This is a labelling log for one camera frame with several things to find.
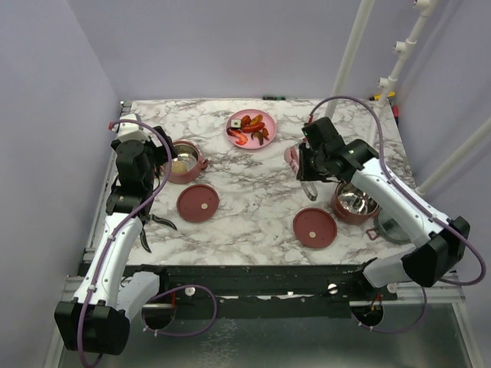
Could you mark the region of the white steamed bun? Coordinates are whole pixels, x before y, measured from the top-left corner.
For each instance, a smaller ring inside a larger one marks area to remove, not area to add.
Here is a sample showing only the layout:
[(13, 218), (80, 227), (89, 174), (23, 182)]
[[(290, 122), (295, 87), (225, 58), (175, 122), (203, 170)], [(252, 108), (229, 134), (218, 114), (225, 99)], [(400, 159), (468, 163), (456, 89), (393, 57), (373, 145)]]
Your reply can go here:
[(182, 175), (188, 171), (186, 161), (175, 159), (172, 161), (171, 173), (173, 175)]

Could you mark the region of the pink food tongs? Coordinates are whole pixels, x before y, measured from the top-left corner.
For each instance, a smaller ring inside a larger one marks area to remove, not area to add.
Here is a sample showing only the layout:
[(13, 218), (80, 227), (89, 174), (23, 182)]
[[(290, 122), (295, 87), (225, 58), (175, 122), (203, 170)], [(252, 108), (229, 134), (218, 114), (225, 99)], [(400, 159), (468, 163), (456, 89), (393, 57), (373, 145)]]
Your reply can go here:
[(300, 182), (300, 185), (301, 185), (301, 188), (302, 188), (304, 194), (307, 196), (307, 198), (310, 201), (314, 202), (318, 197), (318, 191), (315, 188), (314, 184), (311, 182), (301, 181), (298, 178), (298, 174), (299, 174), (299, 170), (300, 170), (298, 147), (297, 146), (291, 146), (288, 149), (286, 149), (284, 152), (284, 160), (286, 161), (286, 163), (291, 168), (292, 172), (295, 175), (295, 178)]

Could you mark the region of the dark red steel lunch pot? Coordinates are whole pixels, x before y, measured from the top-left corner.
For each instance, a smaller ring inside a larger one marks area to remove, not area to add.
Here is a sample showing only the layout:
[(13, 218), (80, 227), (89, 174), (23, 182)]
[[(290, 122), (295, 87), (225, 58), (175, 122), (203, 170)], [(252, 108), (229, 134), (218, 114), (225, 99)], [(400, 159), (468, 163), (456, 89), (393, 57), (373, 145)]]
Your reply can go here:
[(347, 182), (336, 186), (330, 207), (339, 221), (349, 225), (362, 225), (381, 209), (366, 192)]

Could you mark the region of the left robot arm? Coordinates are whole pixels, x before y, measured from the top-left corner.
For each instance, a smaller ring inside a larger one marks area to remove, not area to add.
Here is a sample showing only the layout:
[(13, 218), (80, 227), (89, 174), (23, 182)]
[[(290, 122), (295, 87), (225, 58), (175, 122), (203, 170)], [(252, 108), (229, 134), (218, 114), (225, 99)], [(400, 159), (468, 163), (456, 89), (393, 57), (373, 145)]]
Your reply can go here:
[(170, 291), (165, 279), (149, 271), (137, 272), (126, 287), (120, 283), (130, 250), (163, 189), (154, 184), (156, 170), (175, 159), (176, 151), (161, 127), (123, 119), (110, 128), (117, 130), (111, 147), (118, 183), (107, 199), (101, 241), (74, 296), (58, 303), (54, 319), (68, 350), (119, 355), (146, 301), (164, 301)]

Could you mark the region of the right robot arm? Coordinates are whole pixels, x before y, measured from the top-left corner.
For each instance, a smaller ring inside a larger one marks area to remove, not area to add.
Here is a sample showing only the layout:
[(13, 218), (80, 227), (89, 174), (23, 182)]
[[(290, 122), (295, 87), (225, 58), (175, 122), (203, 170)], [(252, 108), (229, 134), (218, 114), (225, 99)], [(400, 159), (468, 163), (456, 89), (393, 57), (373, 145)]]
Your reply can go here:
[(327, 117), (303, 127), (297, 177), (325, 182), (335, 177), (371, 197), (409, 237), (409, 251), (377, 258), (352, 281), (354, 294), (369, 300), (383, 286), (413, 281), (429, 288), (462, 259), (470, 232), (462, 217), (451, 219), (436, 210), (393, 174), (363, 140), (345, 143)]

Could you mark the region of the pink steel lunch pot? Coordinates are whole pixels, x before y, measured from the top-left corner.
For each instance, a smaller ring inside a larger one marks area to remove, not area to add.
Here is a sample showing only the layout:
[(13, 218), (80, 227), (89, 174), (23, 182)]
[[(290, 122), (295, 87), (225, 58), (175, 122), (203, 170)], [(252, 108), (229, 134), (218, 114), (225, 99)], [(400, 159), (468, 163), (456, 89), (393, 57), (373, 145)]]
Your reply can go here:
[(173, 175), (170, 172), (169, 182), (174, 184), (190, 183), (197, 179), (201, 172), (208, 167), (209, 161), (203, 158), (202, 153), (195, 144), (181, 140), (175, 141), (173, 147), (176, 151), (176, 158), (172, 159), (172, 161), (175, 159), (186, 161), (188, 171), (182, 175)]

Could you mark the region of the dark pink round lid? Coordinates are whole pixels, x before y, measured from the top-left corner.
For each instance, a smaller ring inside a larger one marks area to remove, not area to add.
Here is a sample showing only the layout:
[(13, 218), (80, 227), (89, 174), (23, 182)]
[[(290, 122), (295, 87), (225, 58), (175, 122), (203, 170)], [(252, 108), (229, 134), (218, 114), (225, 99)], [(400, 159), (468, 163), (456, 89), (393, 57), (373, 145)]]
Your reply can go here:
[(192, 223), (210, 220), (219, 207), (217, 192), (208, 185), (197, 184), (183, 190), (176, 202), (180, 217)]

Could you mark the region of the pink food plate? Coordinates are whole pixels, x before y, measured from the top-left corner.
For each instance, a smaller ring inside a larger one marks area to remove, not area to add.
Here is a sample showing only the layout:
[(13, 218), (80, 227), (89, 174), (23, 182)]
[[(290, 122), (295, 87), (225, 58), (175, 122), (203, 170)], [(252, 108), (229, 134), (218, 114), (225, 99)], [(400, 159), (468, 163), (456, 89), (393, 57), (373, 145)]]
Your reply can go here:
[[(245, 115), (249, 115), (250, 118), (251, 118), (251, 120), (252, 120), (255, 116), (257, 116), (259, 114), (261, 114), (263, 116), (261, 123), (264, 123), (265, 124), (265, 128), (269, 132), (269, 138), (268, 139), (265, 139), (264, 138), (264, 143), (263, 143), (262, 146), (260, 146), (259, 145), (259, 142), (257, 140), (252, 140), (252, 138), (251, 138), (251, 134), (252, 133), (243, 133), (242, 132), (242, 128), (244, 126), (246, 126), (246, 125), (242, 125), (240, 129), (234, 129), (234, 130), (240, 130), (243, 134), (245, 134), (247, 136), (247, 138), (248, 138), (248, 142), (247, 142), (247, 144), (245, 144), (243, 146), (236, 145), (235, 144), (235, 139), (233, 137), (231, 137), (231, 136), (228, 136), (228, 134), (226, 132), (226, 130), (228, 128), (231, 128), (230, 127), (230, 121), (232, 119), (242, 119)], [(238, 148), (243, 149), (243, 150), (260, 150), (262, 148), (267, 147), (275, 139), (276, 133), (277, 133), (277, 123), (275, 122), (275, 120), (273, 119), (273, 117), (271, 115), (269, 115), (268, 113), (266, 113), (264, 111), (261, 111), (261, 110), (257, 110), (257, 109), (245, 109), (245, 110), (237, 111), (237, 112), (235, 112), (227, 120), (226, 125), (225, 125), (225, 135), (226, 135), (226, 137), (229, 139), (229, 141), (234, 146), (237, 146)]]

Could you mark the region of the dark brown food piece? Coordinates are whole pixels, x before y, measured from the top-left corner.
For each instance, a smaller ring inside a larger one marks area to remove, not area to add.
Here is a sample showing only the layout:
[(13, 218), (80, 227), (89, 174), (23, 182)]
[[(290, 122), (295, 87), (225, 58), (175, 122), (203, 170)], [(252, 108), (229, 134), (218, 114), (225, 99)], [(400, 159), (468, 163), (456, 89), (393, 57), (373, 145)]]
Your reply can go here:
[(261, 132), (257, 131), (251, 134), (252, 140), (257, 140), (259, 145), (262, 146), (264, 143), (264, 136)]

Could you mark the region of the yellow brown food piece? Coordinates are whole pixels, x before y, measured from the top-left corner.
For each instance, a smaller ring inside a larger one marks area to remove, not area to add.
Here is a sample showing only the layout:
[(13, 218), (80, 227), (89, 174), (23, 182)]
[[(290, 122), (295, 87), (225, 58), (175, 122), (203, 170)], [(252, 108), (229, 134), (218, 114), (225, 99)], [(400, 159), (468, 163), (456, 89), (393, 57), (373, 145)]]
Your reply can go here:
[(252, 120), (251, 120), (251, 124), (255, 124), (255, 123), (261, 123), (262, 122), (262, 118), (263, 116), (261, 114), (255, 116)]

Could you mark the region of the red sausage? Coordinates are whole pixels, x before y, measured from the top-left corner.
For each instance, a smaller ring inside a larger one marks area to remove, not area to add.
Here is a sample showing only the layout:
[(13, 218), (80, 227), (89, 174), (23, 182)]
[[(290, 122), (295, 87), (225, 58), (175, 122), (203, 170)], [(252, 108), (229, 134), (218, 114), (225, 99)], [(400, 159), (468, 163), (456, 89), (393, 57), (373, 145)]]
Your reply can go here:
[(264, 123), (249, 124), (242, 128), (243, 133), (254, 133), (265, 128)]

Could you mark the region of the red white shrimp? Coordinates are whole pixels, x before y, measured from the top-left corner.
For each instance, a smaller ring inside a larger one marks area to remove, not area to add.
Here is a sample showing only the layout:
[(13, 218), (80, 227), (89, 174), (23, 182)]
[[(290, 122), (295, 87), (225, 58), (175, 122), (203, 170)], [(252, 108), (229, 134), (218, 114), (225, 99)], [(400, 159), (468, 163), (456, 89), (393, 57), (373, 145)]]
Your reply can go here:
[(234, 130), (231, 128), (228, 128), (226, 130), (228, 136), (231, 136), (235, 139), (235, 144), (238, 146), (243, 146), (247, 144), (248, 138), (245, 134), (243, 134), (240, 130)]

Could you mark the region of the transparent grey pot lid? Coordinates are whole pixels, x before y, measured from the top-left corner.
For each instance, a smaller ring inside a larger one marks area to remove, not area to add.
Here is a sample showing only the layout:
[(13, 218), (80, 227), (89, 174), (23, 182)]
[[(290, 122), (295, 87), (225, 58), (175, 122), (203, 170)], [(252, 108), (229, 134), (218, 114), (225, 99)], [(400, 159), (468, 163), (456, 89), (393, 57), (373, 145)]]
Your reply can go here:
[(374, 226), (365, 232), (372, 241), (382, 238), (396, 245), (410, 243), (410, 238), (401, 226), (388, 214), (381, 209), (374, 217)]

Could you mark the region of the aluminium table edge rail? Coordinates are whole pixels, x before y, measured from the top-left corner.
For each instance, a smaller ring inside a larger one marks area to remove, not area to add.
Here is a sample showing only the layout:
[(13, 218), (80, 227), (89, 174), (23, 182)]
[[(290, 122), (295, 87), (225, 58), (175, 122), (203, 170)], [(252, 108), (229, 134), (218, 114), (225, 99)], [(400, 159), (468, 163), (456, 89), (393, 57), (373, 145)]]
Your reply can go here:
[(80, 180), (84, 189), (84, 204), (79, 208), (83, 223), (83, 234), (79, 236), (82, 261), (85, 261), (86, 254), (91, 253), (95, 247), (97, 223), (103, 211), (114, 161), (114, 153), (110, 148), (114, 135), (107, 131), (107, 124), (127, 115), (132, 104), (132, 100), (125, 99), (117, 106), (112, 104), (102, 110), (87, 104), (79, 109), (79, 116), (84, 121), (80, 124), (80, 130), (87, 135), (84, 138), (84, 154), (87, 159), (81, 166), (83, 179)]

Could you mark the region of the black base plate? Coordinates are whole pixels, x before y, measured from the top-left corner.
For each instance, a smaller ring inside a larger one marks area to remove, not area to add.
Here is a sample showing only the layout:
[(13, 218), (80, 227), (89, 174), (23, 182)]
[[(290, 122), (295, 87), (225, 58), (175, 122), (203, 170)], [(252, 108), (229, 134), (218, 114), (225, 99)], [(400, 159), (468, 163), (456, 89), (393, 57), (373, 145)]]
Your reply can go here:
[(366, 305), (376, 297), (394, 301), (396, 293), (363, 281), (356, 265), (296, 266), (156, 266), (127, 265), (123, 275), (154, 271), (161, 291), (194, 284), (196, 295), (176, 294), (176, 317), (205, 320), (282, 317), (347, 318), (350, 304)]

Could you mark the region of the white pipe frame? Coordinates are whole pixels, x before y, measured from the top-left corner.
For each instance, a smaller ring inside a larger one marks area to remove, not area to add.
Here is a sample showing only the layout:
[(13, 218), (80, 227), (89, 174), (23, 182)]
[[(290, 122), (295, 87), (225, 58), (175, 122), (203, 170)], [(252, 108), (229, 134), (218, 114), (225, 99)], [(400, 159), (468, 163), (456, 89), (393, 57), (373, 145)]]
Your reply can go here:
[[(438, 5), (437, 1), (415, 1), (413, 8), (419, 11), (418, 19), (416, 20), (409, 36), (405, 41), (398, 41), (393, 47), (393, 52), (398, 55), (396, 64), (390, 75), (385, 78), (382, 77), (378, 81), (377, 87), (381, 90), (381, 94), (377, 100), (377, 106), (382, 107), (385, 101), (388, 99), (389, 93), (394, 89), (398, 77), (414, 52), (414, 48), (420, 37), (420, 33), (423, 30), (424, 25), (427, 23), (427, 19), (431, 16), (434, 9)], [(344, 54), (341, 60), (341, 64), (338, 68), (337, 76), (334, 81), (332, 94), (339, 94), (344, 89), (344, 84), (348, 78), (353, 64), (354, 58), (361, 43), (364, 30), (367, 26), (368, 19), (374, 2), (365, 0), (360, 2), (358, 11), (351, 28), (351, 33), (346, 44)], [(416, 188), (416, 193), (420, 196), (424, 196), (434, 185), (436, 185), (444, 176), (450, 172), (460, 161), (473, 149), (478, 143), (490, 135), (490, 121), (487, 120), (481, 127), (477, 129), (459, 148), (452, 153), (446, 161), (440, 165), (435, 172), (433, 172), (428, 179), (426, 179), (420, 186)]]

